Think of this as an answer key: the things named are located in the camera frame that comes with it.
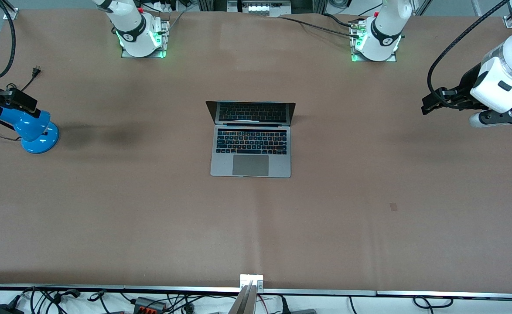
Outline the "grey metal laptop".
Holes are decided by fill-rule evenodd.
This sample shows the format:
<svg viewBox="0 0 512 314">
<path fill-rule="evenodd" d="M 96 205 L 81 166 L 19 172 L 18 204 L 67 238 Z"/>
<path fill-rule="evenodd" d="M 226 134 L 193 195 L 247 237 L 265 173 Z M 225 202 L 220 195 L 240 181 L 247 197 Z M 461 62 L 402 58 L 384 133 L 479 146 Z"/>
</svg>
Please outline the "grey metal laptop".
<svg viewBox="0 0 512 314">
<path fill-rule="evenodd" d="M 294 102 L 207 101 L 214 121 L 210 174 L 290 177 Z"/>
</svg>

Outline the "blue desk lamp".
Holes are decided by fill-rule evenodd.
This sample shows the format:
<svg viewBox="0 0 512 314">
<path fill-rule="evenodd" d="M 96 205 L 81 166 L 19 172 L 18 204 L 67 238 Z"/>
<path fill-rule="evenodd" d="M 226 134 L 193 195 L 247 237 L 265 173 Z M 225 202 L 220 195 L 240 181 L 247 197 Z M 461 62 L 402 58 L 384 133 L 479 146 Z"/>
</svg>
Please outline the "blue desk lamp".
<svg viewBox="0 0 512 314">
<path fill-rule="evenodd" d="M 1 125 L 15 131 L 21 147 L 31 154 L 42 154 L 52 149 L 59 139 L 59 129 L 51 121 L 51 114 L 38 110 L 38 117 L 16 109 L 3 109 Z"/>
</svg>

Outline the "white power strip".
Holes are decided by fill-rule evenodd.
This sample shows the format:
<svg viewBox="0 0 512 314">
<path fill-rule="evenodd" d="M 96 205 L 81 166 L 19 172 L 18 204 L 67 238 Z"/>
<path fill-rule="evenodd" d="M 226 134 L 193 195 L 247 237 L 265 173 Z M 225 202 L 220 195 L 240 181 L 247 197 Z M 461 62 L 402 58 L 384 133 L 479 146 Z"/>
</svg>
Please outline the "white power strip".
<svg viewBox="0 0 512 314">
<path fill-rule="evenodd" d="M 292 14 L 290 0 L 240 0 L 240 8 L 243 13 L 266 17 Z"/>
</svg>

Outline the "black orange connector box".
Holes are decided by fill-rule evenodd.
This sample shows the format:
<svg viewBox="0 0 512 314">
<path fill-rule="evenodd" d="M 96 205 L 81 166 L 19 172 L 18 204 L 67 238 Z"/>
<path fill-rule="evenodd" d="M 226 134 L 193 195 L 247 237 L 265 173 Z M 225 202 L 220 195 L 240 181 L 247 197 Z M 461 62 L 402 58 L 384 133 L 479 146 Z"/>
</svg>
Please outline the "black orange connector box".
<svg viewBox="0 0 512 314">
<path fill-rule="evenodd" d="M 145 297 L 132 299 L 132 304 L 134 304 L 133 314 L 164 314 L 167 309 L 164 302 Z"/>
</svg>

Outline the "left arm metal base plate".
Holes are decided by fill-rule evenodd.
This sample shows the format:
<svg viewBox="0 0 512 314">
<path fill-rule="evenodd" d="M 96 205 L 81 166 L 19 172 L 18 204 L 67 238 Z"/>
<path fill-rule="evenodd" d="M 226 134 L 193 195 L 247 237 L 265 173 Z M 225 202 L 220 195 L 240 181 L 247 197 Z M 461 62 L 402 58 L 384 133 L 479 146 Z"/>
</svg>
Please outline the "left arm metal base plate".
<svg viewBox="0 0 512 314">
<path fill-rule="evenodd" d="M 351 60 L 354 62 L 396 62 L 396 51 L 401 35 L 396 37 L 374 37 L 370 30 L 371 18 L 353 20 L 348 30 Z"/>
</svg>

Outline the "silver bracket plate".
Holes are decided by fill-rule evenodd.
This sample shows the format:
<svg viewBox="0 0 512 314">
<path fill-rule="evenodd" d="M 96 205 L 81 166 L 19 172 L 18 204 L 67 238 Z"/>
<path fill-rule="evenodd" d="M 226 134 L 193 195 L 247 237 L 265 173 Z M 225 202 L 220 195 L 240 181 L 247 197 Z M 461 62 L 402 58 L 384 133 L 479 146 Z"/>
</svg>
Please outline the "silver bracket plate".
<svg viewBox="0 0 512 314">
<path fill-rule="evenodd" d="M 261 294 L 263 292 L 263 275 L 261 274 L 240 274 L 239 287 L 256 286 L 256 291 Z"/>
</svg>

